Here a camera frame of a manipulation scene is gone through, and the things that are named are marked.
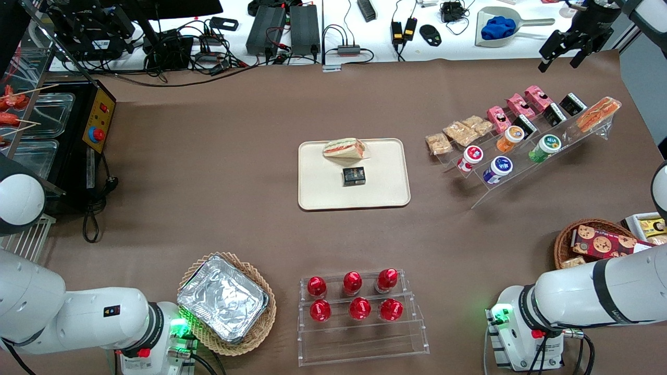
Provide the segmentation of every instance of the green led light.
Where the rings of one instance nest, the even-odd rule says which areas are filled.
[[[187,326],[185,318],[174,319],[170,323],[170,332],[174,336],[183,337],[190,332],[190,327]]]

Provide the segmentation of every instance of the wire rack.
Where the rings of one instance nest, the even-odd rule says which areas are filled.
[[[28,230],[0,238],[0,249],[14,253],[31,262],[39,263],[46,237],[55,218],[42,214],[37,223]]]

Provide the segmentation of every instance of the emergency stop button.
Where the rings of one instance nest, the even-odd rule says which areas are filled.
[[[93,143],[99,143],[103,141],[105,136],[106,134],[104,134],[102,129],[97,129],[94,126],[91,126],[88,130],[88,138],[90,138]]]

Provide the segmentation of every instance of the clear acrylic shelf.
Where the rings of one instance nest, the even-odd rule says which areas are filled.
[[[310,305],[315,298],[306,290],[309,278],[301,279],[299,367],[430,353],[424,317],[405,273],[398,271],[398,284],[387,294],[375,291],[377,272],[360,274],[362,289],[354,297],[342,294],[343,276],[323,277],[327,283],[326,300],[331,306],[331,317],[323,323],[311,319]],[[371,304],[370,316],[362,321],[353,320],[348,313],[350,302],[357,297],[364,297]],[[395,322],[379,317],[379,306],[387,298],[403,304],[403,314]]]

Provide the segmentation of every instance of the foil container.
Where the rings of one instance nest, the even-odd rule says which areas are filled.
[[[222,340],[239,344],[266,309],[269,296],[229,262],[212,256],[190,277],[177,301]]]

